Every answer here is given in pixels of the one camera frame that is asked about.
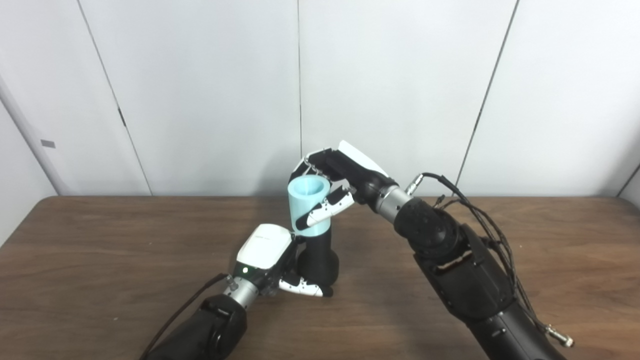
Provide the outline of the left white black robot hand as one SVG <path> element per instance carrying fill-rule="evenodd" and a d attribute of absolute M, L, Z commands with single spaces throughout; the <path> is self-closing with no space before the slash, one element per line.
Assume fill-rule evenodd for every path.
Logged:
<path fill-rule="evenodd" d="M 225 294 L 248 307 L 258 296 L 279 290 L 310 297 L 332 297 L 333 289 L 295 271 L 302 236 L 276 224 L 260 224 L 237 253 Z"/>

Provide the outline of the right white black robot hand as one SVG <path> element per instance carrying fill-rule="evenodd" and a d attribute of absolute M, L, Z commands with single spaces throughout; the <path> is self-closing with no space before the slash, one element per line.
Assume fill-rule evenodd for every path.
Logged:
<path fill-rule="evenodd" d="M 375 214 L 387 218 L 387 199 L 398 190 L 398 183 L 389 177 L 370 157 L 347 141 L 336 148 L 323 148 L 307 153 L 292 171 L 289 182 L 304 175 L 316 175 L 329 185 L 343 185 L 311 204 L 310 209 L 293 215 L 295 230 L 304 231 L 331 219 L 354 204 L 368 205 Z"/>

